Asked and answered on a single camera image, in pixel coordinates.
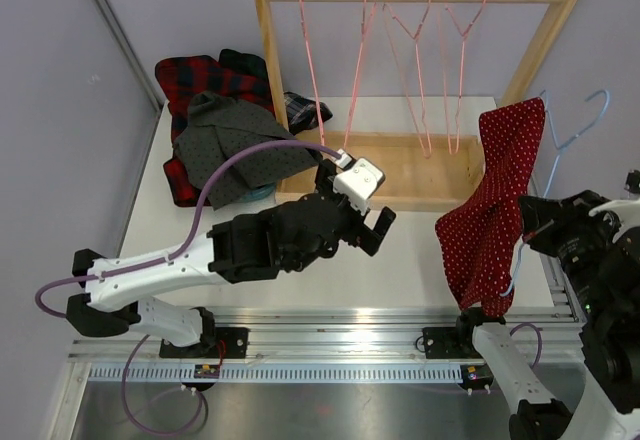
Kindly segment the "red polka dot skirt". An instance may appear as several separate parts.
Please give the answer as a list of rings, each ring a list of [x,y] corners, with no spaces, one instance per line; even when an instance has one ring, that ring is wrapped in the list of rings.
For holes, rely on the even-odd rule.
[[[539,97],[479,117],[484,176],[463,205],[435,224],[445,278],[462,310],[478,304],[499,317],[512,305],[511,265],[522,235],[518,200],[527,194],[544,126]]]

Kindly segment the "blue wire hanger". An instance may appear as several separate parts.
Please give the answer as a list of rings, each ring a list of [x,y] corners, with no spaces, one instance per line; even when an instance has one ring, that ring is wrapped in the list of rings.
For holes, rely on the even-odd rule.
[[[574,134],[570,135],[566,140],[564,141],[560,141],[557,135],[557,131],[556,131],[556,127],[555,127],[555,122],[553,120],[553,115],[551,113],[550,107],[548,106],[548,95],[547,95],[547,91],[543,90],[540,93],[540,98],[543,100],[543,105],[545,107],[545,118],[547,121],[548,126],[550,127],[551,130],[551,137],[552,137],[552,141],[553,141],[553,146],[555,148],[555,159],[554,162],[552,164],[548,179],[546,181],[546,185],[542,194],[542,197],[544,199],[547,199],[549,197],[549,193],[551,190],[551,186],[553,184],[554,178],[556,176],[556,172],[557,172],[557,168],[558,165],[560,163],[560,160],[562,159],[562,157],[564,156],[564,154],[566,153],[566,151],[568,149],[571,148],[571,146],[584,134],[586,134],[589,130],[591,130],[593,127],[595,127],[604,117],[605,113],[608,110],[609,104],[610,104],[610,100],[611,100],[611,95],[610,92],[606,89],[600,89],[595,91],[594,93],[590,94],[585,100],[585,103],[589,103],[590,101],[598,98],[598,97],[602,97],[603,98],[603,105],[599,111],[599,113],[597,114],[597,116],[591,121],[589,122],[585,127],[577,130]],[[518,273],[520,271],[520,267],[522,264],[522,256],[523,256],[523,250],[524,250],[525,244],[524,241],[522,239],[520,239],[517,244],[516,244],[516,260],[515,260],[515,265],[512,268],[511,271],[511,280],[506,288],[505,291],[500,293],[500,296],[502,298],[507,297],[509,294],[511,294],[514,290],[515,287],[515,283],[517,280],[517,276]]]

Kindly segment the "navy white plaid skirt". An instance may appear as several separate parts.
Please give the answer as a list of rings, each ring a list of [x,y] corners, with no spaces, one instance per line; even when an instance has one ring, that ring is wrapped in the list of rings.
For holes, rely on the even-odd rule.
[[[333,117],[333,113],[324,102],[316,105],[314,100],[303,97],[294,92],[284,93],[284,104],[288,127],[288,136],[293,137],[303,131],[319,127],[317,112],[324,122]]]

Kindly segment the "pink hanger of grey skirt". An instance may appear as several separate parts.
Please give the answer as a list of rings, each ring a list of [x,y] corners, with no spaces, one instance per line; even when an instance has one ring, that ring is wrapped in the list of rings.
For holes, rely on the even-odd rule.
[[[419,142],[422,156],[425,159],[429,159],[432,156],[433,147],[432,147],[432,142],[431,142],[431,137],[429,132],[429,126],[426,118],[426,97],[424,92],[424,82],[423,82],[423,76],[422,76],[422,62],[420,58],[419,42],[421,39],[422,29],[424,27],[427,16],[431,9],[431,5],[432,5],[432,0],[426,0],[426,8],[414,31],[411,31],[403,23],[403,21],[399,18],[399,16],[394,12],[390,4],[384,3],[382,6],[385,33],[389,41],[394,64],[396,66],[396,70],[402,86],[402,91],[407,103],[407,108],[415,129],[416,138]],[[409,95],[407,75],[400,66],[398,51],[396,49],[394,38],[391,33],[391,27],[390,27],[391,20],[395,21],[402,28],[402,30],[407,34],[407,36],[412,40],[412,44],[414,47],[414,59],[416,64],[417,80],[418,80],[418,93],[420,98],[420,108],[421,108],[420,116],[416,115],[416,112],[414,110],[414,105],[411,100],[411,96]]]

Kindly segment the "pink wire hanger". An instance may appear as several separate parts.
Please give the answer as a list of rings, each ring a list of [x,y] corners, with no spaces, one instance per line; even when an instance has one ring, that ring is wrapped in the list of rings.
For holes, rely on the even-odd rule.
[[[445,118],[445,131],[448,153],[451,156],[457,155],[460,150],[460,113],[462,106],[462,95],[465,82],[465,65],[466,65],[466,50],[469,36],[482,15],[488,0],[481,0],[480,7],[473,19],[465,26],[462,27],[457,21],[454,10],[448,4],[436,14],[436,26],[438,33],[438,45],[440,54],[440,64],[442,73],[442,87],[443,87],[443,112]],[[458,73],[458,91],[456,97],[456,109],[454,114],[454,128],[451,126],[450,110],[449,110],[449,90],[448,90],[448,51],[447,40],[445,39],[445,32],[442,20],[442,13],[446,12],[460,37],[460,57],[459,57],[459,73]]]

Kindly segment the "pink hanger pair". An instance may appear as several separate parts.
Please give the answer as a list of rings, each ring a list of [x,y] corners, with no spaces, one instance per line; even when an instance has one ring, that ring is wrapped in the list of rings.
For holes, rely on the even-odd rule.
[[[352,84],[352,94],[351,94],[348,115],[347,115],[347,123],[344,131],[344,141],[343,141],[344,149],[347,149],[349,137],[353,127],[353,121],[354,121],[355,112],[357,108],[357,101],[359,98],[359,90],[360,90],[361,77],[363,72],[363,62],[365,57],[367,39],[369,37],[371,24],[376,15],[377,4],[374,3],[371,8],[368,8],[367,7],[368,3],[369,3],[369,0],[363,0],[363,3],[362,3],[360,44],[359,44],[357,62],[355,66],[354,79]]]

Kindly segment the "red plaid skirt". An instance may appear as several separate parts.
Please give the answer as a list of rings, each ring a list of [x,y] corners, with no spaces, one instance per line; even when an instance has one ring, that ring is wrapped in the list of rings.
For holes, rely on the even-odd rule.
[[[204,91],[246,100],[266,109],[272,116],[274,114],[268,78],[241,73],[208,55],[161,60],[155,66],[155,77],[168,100],[172,144],[187,127],[191,100]],[[174,205],[195,207],[201,192],[191,185],[187,171],[175,153],[163,164],[163,170]]]

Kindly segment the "pink hanger of green skirt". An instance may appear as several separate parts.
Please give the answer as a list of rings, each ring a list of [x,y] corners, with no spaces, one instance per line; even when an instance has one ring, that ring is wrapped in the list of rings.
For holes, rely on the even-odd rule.
[[[309,73],[311,78],[312,90],[314,94],[320,144],[323,146],[326,146],[324,119],[322,116],[322,109],[320,104],[320,98],[319,98],[314,63],[313,63],[312,49],[310,44],[309,32],[307,29],[304,0],[298,0],[298,7],[299,7],[302,35],[303,35],[304,44],[305,44],[306,58],[307,58],[307,63],[308,63],[308,68],[309,68]]]

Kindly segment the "green plaid skirt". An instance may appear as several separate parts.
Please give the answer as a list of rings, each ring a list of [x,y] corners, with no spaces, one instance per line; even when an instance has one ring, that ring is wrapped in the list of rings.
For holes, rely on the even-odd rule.
[[[234,72],[268,81],[266,62],[258,55],[224,48],[219,53],[218,62],[222,67]]]

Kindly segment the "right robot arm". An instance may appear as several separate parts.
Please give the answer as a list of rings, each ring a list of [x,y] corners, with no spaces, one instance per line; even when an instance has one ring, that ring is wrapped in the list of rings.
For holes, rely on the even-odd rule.
[[[639,201],[585,190],[518,200],[524,242],[561,268],[583,320],[576,331],[583,389],[569,409],[544,386],[500,320],[454,331],[456,349],[479,355],[509,410],[511,439],[639,436]]]

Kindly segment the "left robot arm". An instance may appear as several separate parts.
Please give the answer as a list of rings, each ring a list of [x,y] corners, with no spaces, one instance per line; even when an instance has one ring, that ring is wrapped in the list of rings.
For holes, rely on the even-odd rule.
[[[365,158],[318,166],[313,192],[253,214],[214,225],[175,253],[156,251],[108,259],[85,249],[74,268],[85,272],[84,291],[68,298],[65,319],[85,337],[137,332],[157,337],[163,358],[219,357],[231,343],[204,307],[186,309],[159,295],[186,287],[274,280],[329,259],[340,243],[375,255],[396,218],[381,210],[365,223],[369,201],[384,183],[382,170]]]

